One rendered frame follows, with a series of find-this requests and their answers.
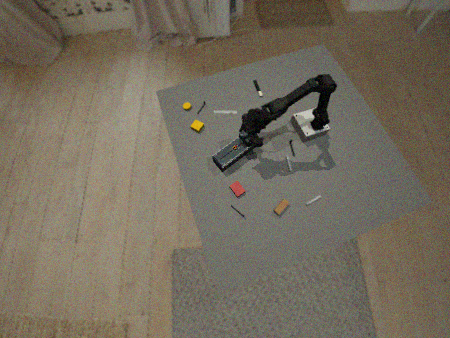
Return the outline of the red rectangular block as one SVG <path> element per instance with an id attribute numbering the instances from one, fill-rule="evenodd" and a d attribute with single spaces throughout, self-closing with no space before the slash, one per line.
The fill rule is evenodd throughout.
<path id="1" fill-rule="evenodd" d="M 245 193 L 244 188 L 241 186 L 238 180 L 233 184 L 231 184 L 229 187 L 231 188 L 231 190 L 233 191 L 233 193 L 236 195 L 237 198 L 241 196 L 243 193 Z"/>

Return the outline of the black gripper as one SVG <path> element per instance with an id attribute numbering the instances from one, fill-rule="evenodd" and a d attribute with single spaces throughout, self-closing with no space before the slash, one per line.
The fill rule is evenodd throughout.
<path id="1" fill-rule="evenodd" d="M 247 113 L 244 113 L 242 115 L 242 122 L 244 122 L 245 120 L 248 120 L 247 119 Z M 265 129 L 266 126 L 262 126 L 260 123 L 257 123 L 257 122 L 255 122 L 255 124 L 259 128 L 257 129 L 257 131 L 255 133 L 253 133 L 253 138 L 247 144 L 244 145 L 245 147 L 246 146 L 250 146 L 250 145 L 252 145 L 254 147 L 261 147 L 261 146 L 263 146 L 263 141 L 262 141 L 262 139 L 260 137 L 257 136 L 257 133 L 260 133 L 260 131 L 262 129 Z M 241 126 L 239 132 L 241 132 L 241 131 L 243 131 L 243 127 L 242 126 Z"/>

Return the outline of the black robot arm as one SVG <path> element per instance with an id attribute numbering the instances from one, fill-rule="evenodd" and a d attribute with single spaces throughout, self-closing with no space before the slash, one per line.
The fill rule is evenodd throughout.
<path id="1" fill-rule="evenodd" d="M 318 81 L 318 84 L 316 83 Z M 317 75 L 315 78 L 309 78 L 306 83 L 293 90 L 283 98 L 277 98 L 270 103 L 261 106 L 259 108 L 249 109 L 247 113 L 247 119 L 242 124 L 244 132 L 253 134 L 259 127 L 255 122 L 260 123 L 262 126 L 267 126 L 273 120 L 281 117 L 286 113 L 287 109 L 302 99 L 304 96 L 312 92 L 320 93 L 318 106 L 313 109 L 312 114 L 314 119 L 310 122 L 314 131 L 324 129 L 330 122 L 327 106 L 331 93 L 335 92 L 337 85 L 329 74 Z M 269 113 L 268 109 L 271 113 Z"/>

